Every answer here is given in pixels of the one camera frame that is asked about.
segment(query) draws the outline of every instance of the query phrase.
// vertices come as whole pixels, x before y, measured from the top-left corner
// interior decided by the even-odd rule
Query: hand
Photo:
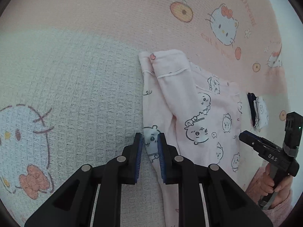
[[[274,189],[273,186],[275,185],[274,180],[269,176],[270,172],[270,164],[268,163],[265,172],[262,175],[259,193],[262,196],[267,196],[269,193],[273,193]],[[290,187],[292,184],[293,176],[289,175],[286,178],[284,178],[279,185],[275,188],[275,192],[278,192],[276,195],[274,201],[272,202],[269,209],[272,209],[285,201],[290,193]]]

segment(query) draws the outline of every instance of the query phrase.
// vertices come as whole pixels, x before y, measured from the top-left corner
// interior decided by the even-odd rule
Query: pink sleeve
[[[256,172],[254,178],[250,182],[246,194],[257,204],[261,195],[258,192],[258,188],[260,186],[260,178],[265,171],[265,167],[260,167]],[[292,190],[290,190],[290,194],[285,201],[281,204],[277,205],[275,208],[270,210],[263,210],[263,212],[270,218],[274,227],[278,227],[286,217],[289,215],[291,211],[291,198],[292,198]]]

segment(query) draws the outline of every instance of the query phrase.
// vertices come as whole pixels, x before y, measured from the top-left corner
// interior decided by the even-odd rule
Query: pink garment
[[[157,135],[195,164],[219,164],[237,182],[238,85],[190,63],[182,51],[139,54],[144,78],[144,140],[159,182]],[[160,183],[166,226],[178,226],[178,186]]]
[[[248,196],[256,204],[258,203],[258,200],[261,197],[258,190],[260,187],[260,179],[264,172],[265,172],[265,167],[260,167],[246,190],[246,194],[248,194]],[[278,227],[281,223],[283,223],[283,221],[289,215],[291,211],[291,198],[292,198],[292,191],[290,191],[288,198],[285,201],[283,201],[281,204],[277,205],[273,209],[264,210],[264,213],[270,218],[270,220],[274,224],[274,227]]]

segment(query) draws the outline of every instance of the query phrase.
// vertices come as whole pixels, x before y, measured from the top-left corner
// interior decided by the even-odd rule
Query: person's arm
[[[254,178],[250,182],[246,194],[257,204],[261,196],[267,195],[273,192],[272,179],[269,177],[269,164],[266,167],[260,167],[256,172]],[[285,178],[280,183],[280,188],[276,188],[279,191],[275,197],[269,210],[263,210],[263,212],[270,218],[274,227],[278,227],[288,216],[291,211],[291,198],[292,191],[290,189],[292,183],[292,177]]]

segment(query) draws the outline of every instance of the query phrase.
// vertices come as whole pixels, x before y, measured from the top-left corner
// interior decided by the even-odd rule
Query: yellow nose
[[[9,139],[11,137],[10,132],[8,132],[8,131],[5,132],[4,137],[5,137],[5,139]]]
[[[8,188],[10,187],[9,181],[7,181],[5,178],[3,178],[3,182]]]

